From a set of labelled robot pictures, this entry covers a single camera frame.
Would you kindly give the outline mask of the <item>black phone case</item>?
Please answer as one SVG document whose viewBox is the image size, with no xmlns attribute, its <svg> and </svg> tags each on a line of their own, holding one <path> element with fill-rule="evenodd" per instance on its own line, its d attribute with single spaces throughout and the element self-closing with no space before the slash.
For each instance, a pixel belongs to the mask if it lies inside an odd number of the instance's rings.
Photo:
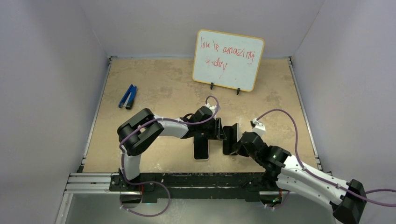
<svg viewBox="0 0 396 224">
<path fill-rule="evenodd" d="M 237 155 L 233 145 L 238 141 L 237 137 L 227 137 L 222 141 L 222 153 L 223 155 Z"/>
</svg>

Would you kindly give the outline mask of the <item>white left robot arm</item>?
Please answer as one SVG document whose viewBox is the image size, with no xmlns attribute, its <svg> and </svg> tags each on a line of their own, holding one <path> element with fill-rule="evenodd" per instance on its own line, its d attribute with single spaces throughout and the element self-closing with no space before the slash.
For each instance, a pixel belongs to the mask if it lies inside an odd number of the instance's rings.
<svg viewBox="0 0 396 224">
<path fill-rule="evenodd" d="M 219 106 L 206 104 L 195 113 L 188 113 L 177 119 L 155 115 L 148 108 L 135 114 L 117 129 L 122 152 L 121 185 L 128 191 L 138 188 L 141 154 L 159 136 L 226 140 L 221 119 L 216 117 L 218 111 Z"/>
</svg>

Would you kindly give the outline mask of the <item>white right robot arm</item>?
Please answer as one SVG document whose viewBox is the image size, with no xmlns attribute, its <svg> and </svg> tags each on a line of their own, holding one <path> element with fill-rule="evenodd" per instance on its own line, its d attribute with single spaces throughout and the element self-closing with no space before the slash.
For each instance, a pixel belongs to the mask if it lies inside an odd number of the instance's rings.
<svg viewBox="0 0 396 224">
<path fill-rule="evenodd" d="M 256 128 L 244 132 L 241 138 L 237 137 L 238 124 L 224 126 L 223 131 L 223 154 L 252 158 L 265 169 L 262 183 L 266 189 L 278 187 L 306 197 L 326 208 L 342 224 L 360 222 L 366 206 L 360 181 L 342 180 L 298 162 L 289 151 L 267 145 L 260 135 L 262 131 Z"/>
</svg>

